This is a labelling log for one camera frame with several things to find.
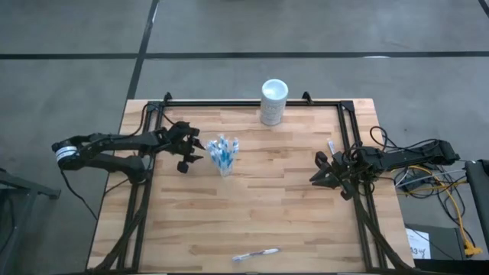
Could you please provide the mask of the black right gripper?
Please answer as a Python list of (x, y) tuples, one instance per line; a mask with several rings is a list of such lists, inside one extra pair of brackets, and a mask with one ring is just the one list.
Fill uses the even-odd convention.
[(319, 171), (310, 179), (314, 186), (335, 189), (341, 188), (340, 195), (344, 200), (350, 200), (357, 192), (353, 183), (354, 168), (344, 158), (344, 154), (339, 151), (332, 155), (332, 161), (328, 161), (327, 155), (318, 151), (315, 155), (315, 164)]

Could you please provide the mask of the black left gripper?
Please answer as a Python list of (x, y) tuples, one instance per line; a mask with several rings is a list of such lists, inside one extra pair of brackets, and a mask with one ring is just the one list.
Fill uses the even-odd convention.
[[(184, 141), (185, 135), (182, 134), (172, 134), (170, 136), (170, 144), (165, 148), (165, 151), (170, 154), (179, 154), (183, 159), (177, 164), (176, 169), (181, 173), (187, 173), (189, 169), (189, 163), (194, 163), (195, 161), (202, 159), (203, 156), (190, 155), (191, 150), (187, 141)], [(198, 147), (201, 150), (206, 148), (201, 143), (200, 139), (196, 137), (191, 138), (192, 145)]]

